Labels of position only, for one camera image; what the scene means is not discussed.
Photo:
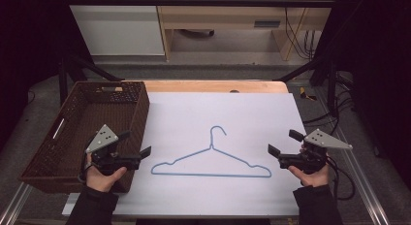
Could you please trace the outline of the wooden table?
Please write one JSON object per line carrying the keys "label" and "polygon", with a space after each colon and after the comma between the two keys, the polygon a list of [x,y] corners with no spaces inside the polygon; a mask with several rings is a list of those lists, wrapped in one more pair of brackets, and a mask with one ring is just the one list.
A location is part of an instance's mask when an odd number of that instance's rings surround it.
{"label": "wooden table", "polygon": [[147,92],[288,93],[287,85],[272,80],[144,80]]}

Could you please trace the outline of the brown woven plastic basket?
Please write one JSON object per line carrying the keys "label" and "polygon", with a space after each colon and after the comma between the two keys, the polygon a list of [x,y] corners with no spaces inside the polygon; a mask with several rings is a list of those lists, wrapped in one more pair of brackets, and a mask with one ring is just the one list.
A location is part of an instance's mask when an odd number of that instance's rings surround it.
{"label": "brown woven plastic basket", "polygon": [[77,82],[19,179],[45,193],[80,192],[78,175],[90,139],[108,125],[115,134],[129,134],[118,154],[137,156],[148,110],[141,81]]}

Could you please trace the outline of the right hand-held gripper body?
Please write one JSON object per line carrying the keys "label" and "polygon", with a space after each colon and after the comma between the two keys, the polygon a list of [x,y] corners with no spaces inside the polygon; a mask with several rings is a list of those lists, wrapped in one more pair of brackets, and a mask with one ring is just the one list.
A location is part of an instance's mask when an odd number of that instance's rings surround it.
{"label": "right hand-held gripper body", "polygon": [[303,151],[298,154],[283,154],[279,158],[281,169],[288,169],[295,166],[306,174],[313,174],[320,171],[327,162],[327,151],[329,148],[352,149],[349,145],[319,129],[308,135],[304,135],[302,141]]}

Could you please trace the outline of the person's right hand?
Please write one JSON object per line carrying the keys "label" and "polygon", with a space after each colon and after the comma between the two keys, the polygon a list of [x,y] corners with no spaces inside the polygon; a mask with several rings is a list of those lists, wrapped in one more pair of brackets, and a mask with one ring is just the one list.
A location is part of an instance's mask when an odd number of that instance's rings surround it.
{"label": "person's right hand", "polygon": [[295,166],[290,166],[288,170],[300,180],[303,186],[319,187],[329,183],[329,167],[324,166],[320,171],[313,174],[306,174]]}

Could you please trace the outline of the aluminium rail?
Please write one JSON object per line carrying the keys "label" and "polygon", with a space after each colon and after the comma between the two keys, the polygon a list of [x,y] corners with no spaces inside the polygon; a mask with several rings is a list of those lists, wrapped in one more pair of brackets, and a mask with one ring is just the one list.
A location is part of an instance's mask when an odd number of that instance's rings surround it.
{"label": "aluminium rail", "polygon": [[[323,109],[331,111],[331,109],[328,109],[326,102],[326,99],[328,97],[326,90],[317,87],[314,88],[314,91],[318,93],[319,101]],[[351,144],[347,140],[345,133],[339,125],[333,126],[333,128],[335,128],[334,134],[337,138],[341,139],[343,142]],[[389,218],[385,213],[381,203],[379,202],[377,195],[375,194],[375,191],[373,190],[368,177],[361,166],[361,163],[355,156],[353,149],[342,149],[340,150],[340,155],[345,161],[352,180],[355,182],[357,194],[360,195],[373,225],[390,225]]]}
{"label": "aluminium rail", "polygon": [[15,195],[0,214],[0,225],[15,225],[32,189],[32,186],[23,182],[19,185]]}

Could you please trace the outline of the black curtain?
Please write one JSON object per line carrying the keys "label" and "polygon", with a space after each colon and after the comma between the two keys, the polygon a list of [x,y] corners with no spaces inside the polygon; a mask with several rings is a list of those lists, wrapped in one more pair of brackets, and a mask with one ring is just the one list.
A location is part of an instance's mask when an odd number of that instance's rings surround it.
{"label": "black curtain", "polygon": [[411,190],[411,0],[335,0],[317,56],[354,79],[380,150]]}
{"label": "black curtain", "polygon": [[0,0],[0,150],[28,103],[28,90],[58,74],[71,54],[91,61],[63,0]]}

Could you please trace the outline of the blue wire clothes hanger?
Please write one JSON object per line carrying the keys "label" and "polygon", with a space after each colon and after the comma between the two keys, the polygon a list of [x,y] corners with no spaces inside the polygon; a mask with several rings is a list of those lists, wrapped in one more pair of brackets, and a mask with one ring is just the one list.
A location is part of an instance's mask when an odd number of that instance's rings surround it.
{"label": "blue wire clothes hanger", "polygon": [[224,136],[225,129],[215,125],[209,129],[208,147],[176,158],[170,162],[154,164],[150,172],[158,176],[185,177],[254,177],[270,178],[271,170],[262,165],[250,164],[227,151],[220,149],[215,141],[215,132]]}

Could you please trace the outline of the black metal frame bar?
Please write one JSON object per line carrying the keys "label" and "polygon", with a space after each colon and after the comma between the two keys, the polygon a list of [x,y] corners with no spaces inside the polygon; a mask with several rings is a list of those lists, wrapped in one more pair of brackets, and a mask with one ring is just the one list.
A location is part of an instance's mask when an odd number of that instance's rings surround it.
{"label": "black metal frame bar", "polygon": [[193,6],[332,8],[333,0],[63,0],[79,6]]}

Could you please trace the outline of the person's left hand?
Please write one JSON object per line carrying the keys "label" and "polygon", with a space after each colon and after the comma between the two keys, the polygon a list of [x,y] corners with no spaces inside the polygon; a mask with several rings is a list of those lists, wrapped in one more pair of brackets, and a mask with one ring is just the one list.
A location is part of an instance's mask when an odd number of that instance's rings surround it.
{"label": "person's left hand", "polygon": [[95,166],[91,165],[85,171],[85,187],[94,191],[108,193],[114,184],[119,181],[125,174],[127,169],[121,167],[109,176],[103,175]]}

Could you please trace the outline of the white sheet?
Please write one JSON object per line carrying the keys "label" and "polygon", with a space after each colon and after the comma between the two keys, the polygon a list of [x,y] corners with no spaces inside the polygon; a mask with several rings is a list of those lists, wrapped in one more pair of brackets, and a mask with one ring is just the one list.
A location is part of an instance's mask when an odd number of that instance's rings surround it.
{"label": "white sheet", "polygon": [[[275,217],[295,215],[300,185],[269,155],[268,145],[296,153],[290,129],[304,130],[290,93],[150,93],[143,145],[152,151],[136,171],[115,214],[131,217]],[[270,178],[158,176],[154,164],[216,145],[250,164],[268,167]]]}

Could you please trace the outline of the light wooden desk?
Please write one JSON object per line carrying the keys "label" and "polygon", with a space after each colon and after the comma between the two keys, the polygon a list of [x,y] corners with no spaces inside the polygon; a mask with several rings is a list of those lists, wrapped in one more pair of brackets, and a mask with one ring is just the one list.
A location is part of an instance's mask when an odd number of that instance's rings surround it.
{"label": "light wooden desk", "polygon": [[160,6],[162,28],[170,30],[262,29],[272,33],[283,60],[290,59],[304,30],[323,30],[329,8]]}

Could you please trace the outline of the white cabinet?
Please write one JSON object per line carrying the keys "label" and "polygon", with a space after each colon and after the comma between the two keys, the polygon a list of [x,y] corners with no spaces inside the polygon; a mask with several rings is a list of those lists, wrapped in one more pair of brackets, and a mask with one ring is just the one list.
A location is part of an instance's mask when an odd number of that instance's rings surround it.
{"label": "white cabinet", "polygon": [[71,6],[93,56],[164,55],[155,6]]}

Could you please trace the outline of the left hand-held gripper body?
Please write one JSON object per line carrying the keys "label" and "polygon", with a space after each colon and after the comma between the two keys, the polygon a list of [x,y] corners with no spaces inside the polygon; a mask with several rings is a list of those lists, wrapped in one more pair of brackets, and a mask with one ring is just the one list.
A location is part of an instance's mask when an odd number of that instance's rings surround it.
{"label": "left hand-held gripper body", "polygon": [[139,155],[120,154],[117,148],[126,139],[119,140],[117,135],[104,124],[85,149],[85,153],[91,155],[91,164],[105,176],[113,174],[121,167],[135,171],[142,160]]}

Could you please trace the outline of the yellow and black tool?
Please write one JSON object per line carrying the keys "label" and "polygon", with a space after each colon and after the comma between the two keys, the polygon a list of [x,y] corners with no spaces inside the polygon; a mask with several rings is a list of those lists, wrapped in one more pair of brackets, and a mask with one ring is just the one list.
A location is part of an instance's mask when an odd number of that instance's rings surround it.
{"label": "yellow and black tool", "polygon": [[316,96],[310,96],[310,95],[306,94],[304,87],[300,87],[300,97],[302,99],[307,99],[307,100],[310,100],[310,101],[317,101]]}

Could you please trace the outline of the black metal stand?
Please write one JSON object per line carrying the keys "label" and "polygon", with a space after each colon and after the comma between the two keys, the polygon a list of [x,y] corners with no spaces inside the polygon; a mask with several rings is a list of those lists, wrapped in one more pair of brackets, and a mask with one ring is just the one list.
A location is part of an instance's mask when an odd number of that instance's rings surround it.
{"label": "black metal stand", "polygon": [[329,57],[326,57],[325,55],[315,57],[308,63],[298,67],[297,70],[294,70],[293,72],[288,73],[278,79],[274,79],[274,81],[288,82],[309,70],[313,70],[313,73],[309,79],[309,83],[311,85],[319,86],[325,80],[328,81],[327,108],[332,116],[337,116],[337,105],[335,102],[336,65]]}
{"label": "black metal stand", "polygon": [[90,70],[108,81],[121,81],[121,78],[104,71],[93,62],[84,60],[74,54],[66,54],[62,57],[58,67],[60,105],[63,105],[69,94],[67,77],[70,77],[73,82],[85,81],[87,76],[83,71],[84,69]]}

